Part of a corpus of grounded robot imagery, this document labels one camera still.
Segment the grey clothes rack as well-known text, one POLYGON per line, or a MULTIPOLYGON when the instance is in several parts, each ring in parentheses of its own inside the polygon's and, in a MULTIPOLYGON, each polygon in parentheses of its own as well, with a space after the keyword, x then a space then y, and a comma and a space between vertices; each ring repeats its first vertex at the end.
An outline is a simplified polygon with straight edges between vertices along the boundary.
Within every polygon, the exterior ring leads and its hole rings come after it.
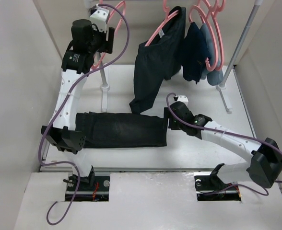
MULTIPOLYGON (((89 15, 90 15, 90 8, 91 8, 91 3, 92 2, 93 2, 93 0, 84 0, 84 5, 85 5, 85 8, 88 9, 89 15)), ((251 25, 252 25, 252 23, 254 21, 254 18, 256 16, 257 12, 258 12, 258 9, 259 9, 260 5, 262 5, 262 3, 263 3, 263 0, 256 0, 254 2, 253 9, 252 9, 252 11, 250 13, 250 16, 249 16, 249 18, 247 20, 247 23, 246 23, 244 29, 242 31, 242 34, 241 34, 241 36, 240 36, 240 38, 238 40, 237 46, 236 46, 235 51, 233 53, 233 56, 232 56, 232 58, 231 58, 231 60, 229 62, 227 70, 226 70, 226 72, 225 72, 225 74, 223 76, 223 81, 219 85, 216 86, 216 89, 220 92, 220 95, 221 95, 221 98, 223 100, 223 104, 225 106, 225 109, 226 109, 227 113, 229 113, 229 114, 232 113, 232 107, 231 107, 231 104, 230 104, 230 102, 228 100, 227 95, 226 94, 224 95, 223 90, 226 89, 226 86, 225 86, 226 81, 227 81, 227 79, 229 77, 230 72, 233 69, 233 65, 234 65, 234 63, 235 63, 235 61, 237 59, 239 51, 241 50, 241 47, 242 47, 242 45, 243 45, 243 43, 244 43, 244 41, 246 39, 248 31, 249 31, 249 29, 250 29, 250 27, 251 27, 251 25)), ((191 7, 190 13, 189 13, 189 20, 192 21, 190 14, 191 14, 191 11, 193 9, 195 9, 195 10, 198 10, 202 22, 203 23, 207 23, 207 19, 205 18, 205 14, 202 13, 203 11, 201 12, 201 9, 200 9, 200 7, 198 5, 193 5, 191 7)), ((124 6, 123 14, 125 14, 126 3, 125 3, 124 0, 121 1, 115 7, 115 9, 118 10, 118 8, 121 7, 121 6, 124 6)), ((170 10, 169 10, 169 7, 167 6, 167 1, 166 0, 163 0, 163 10, 165 12, 165 19, 162 22, 162 24, 158 27, 158 29, 162 28, 162 26, 165 25, 168 20, 170 20, 172 17, 176 16, 176 14, 177 14, 177 12, 175 12, 175 13, 172 13, 171 16, 169 16, 169 11, 170 10)), ((218 35, 218 38, 219 38, 219 47, 221 48, 220 49, 220 54, 221 54, 221 63, 220 63, 221 66, 220 67, 221 68, 220 69, 222 69, 222 64, 223 64, 222 63, 223 62, 222 61, 222 59, 223 59, 223 57, 222 57, 223 56, 223 54, 222 54, 222 51, 223 51, 222 40, 220 39, 220 32, 218 30, 218 24, 216 23, 216 19, 214 19, 212 17, 212 20, 215 23, 216 32, 217 32, 217 35, 218 35)), ((158 29, 157 29, 157 31, 155 31, 155 33, 153 34, 153 36, 151 38, 154 38, 154 35, 158 34, 158 29)), ((98 59, 97 59, 98 60, 98 64, 92 68, 94 70, 98 70, 99 69, 98 67, 102 67, 103 66, 102 60, 104 58, 104 55, 103 55, 103 57, 101 57, 101 54, 97 53, 97 57, 98 57, 98 59)), ((108 91, 110 90, 110 85, 107 82, 107 78, 106 78, 106 75, 105 75, 104 68, 100 69, 100 74, 101 74, 101 79, 102 79, 102 85, 101 85, 101 90, 102 90, 102 108, 101 108, 101 111, 102 112, 107 112, 108 91)))

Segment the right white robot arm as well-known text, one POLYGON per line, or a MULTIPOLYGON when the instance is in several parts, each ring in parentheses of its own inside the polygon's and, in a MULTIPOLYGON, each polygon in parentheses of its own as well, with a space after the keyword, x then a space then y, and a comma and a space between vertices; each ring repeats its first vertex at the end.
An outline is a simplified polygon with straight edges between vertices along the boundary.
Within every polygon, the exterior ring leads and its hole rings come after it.
POLYGON ((203 114, 193 115, 177 101, 164 108, 169 129, 182 130, 187 135, 214 143, 242 158, 243 163, 219 163, 209 175, 195 176, 195 188, 207 195, 237 186, 238 181, 254 182, 269 189, 282 171, 282 155, 277 143, 270 138, 256 141, 239 134, 230 135, 225 127, 203 114))

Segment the black trousers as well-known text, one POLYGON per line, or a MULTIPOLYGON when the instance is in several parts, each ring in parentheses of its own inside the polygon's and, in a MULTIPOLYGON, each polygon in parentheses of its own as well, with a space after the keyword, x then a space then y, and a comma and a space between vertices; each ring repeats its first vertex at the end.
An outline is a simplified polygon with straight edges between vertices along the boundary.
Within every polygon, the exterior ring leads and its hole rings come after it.
POLYGON ((88 112, 78 113, 75 123, 88 149, 167 146, 166 125, 157 116, 88 112))

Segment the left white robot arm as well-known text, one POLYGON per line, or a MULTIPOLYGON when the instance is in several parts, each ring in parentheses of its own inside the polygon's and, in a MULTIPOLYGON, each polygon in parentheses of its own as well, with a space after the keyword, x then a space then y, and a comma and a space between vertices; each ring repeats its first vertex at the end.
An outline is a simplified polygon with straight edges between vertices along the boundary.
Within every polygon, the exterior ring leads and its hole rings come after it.
POLYGON ((41 133, 59 151, 66 153, 68 161, 77 166, 72 184, 90 190, 95 183, 91 165, 83 163, 80 151, 86 135, 76 130, 78 102, 97 52, 112 53, 115 29, 99 19, 79 19, 72 23, 70 41, 61 64, 61 86, 51 126, 43 126, 41 133))

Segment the light blue hanging jeans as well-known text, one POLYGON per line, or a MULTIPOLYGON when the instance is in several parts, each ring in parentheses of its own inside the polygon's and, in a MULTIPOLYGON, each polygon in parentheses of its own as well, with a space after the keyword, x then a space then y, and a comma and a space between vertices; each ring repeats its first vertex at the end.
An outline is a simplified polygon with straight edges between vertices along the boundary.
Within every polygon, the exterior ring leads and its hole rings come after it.
MULTIPOLYGON (((212 41, 211 34, 210 34, 210 31, 206 23, 204 23, 201 26, 200 31, 202 32, 203 36, 205 37, 207 49, 210 53, 210 56, 208 56, 208 58, 210 61, 210 65, 212 66, 215 61, 215 55, 214 55, 214 49, 213 49, 213 41, 212 41)), ((207 68, 205 67, 205 69, 203 70, 201 74, 201 79, 202 80, 207 79, 208 84, 210 84, 211 86, 219 85, 223 81, 223 71, 222 70, 219 70, 219 71, 213 70, 209 72, 207 68)))

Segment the dark navy hanging garment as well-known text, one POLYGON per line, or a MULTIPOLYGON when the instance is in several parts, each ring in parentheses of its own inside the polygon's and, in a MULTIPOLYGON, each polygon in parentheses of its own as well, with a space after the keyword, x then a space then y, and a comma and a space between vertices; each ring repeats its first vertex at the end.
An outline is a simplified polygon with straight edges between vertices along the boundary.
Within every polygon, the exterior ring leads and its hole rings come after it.
POLYGON ((187 81, 197 84, 202 72, 206 68, 206 59, 211 58, 207 48, 206 39, 195 22, 190 24, 187 36, 184 39, 183 51, 183 77, 187 81))

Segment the hanging black shorts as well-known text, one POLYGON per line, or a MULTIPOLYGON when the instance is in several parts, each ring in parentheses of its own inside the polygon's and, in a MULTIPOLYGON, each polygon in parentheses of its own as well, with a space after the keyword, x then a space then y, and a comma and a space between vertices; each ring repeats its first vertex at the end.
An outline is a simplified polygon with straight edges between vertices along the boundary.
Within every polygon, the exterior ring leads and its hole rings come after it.
POLYGON ((134 99, 129 103, 131 112, 140 114, 153 107, 164 80, 170 80, 181 70, 174 54, 184 40, 186 8, 176 6, 170 12, 178 15, 163 26, 163 36, 156 35, 149 46, 139 44, 134 67, 134 99))

